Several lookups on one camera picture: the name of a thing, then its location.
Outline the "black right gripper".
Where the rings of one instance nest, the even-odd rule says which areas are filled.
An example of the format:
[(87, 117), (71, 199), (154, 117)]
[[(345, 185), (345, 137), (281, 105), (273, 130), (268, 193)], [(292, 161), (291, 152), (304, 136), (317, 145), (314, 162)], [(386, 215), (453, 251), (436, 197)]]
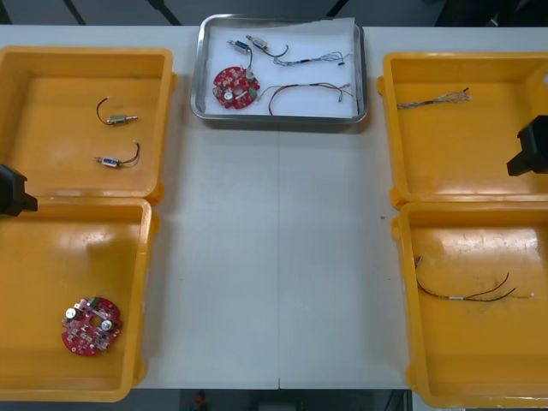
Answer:
[(547, 173), (547, 115), (536, 116), (519, 132), (521, 152), (508, 163), (510, 176), (521, 176), (527, 172)]

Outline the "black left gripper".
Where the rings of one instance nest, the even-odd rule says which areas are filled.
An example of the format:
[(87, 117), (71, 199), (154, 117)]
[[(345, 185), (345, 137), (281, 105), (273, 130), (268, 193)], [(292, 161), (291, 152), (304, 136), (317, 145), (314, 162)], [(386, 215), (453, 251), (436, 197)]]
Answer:
[(36, 212), (38, 200), (25, 192), (26, 177), (6, 165), (1, 166), (1, 216), (17, 217)]

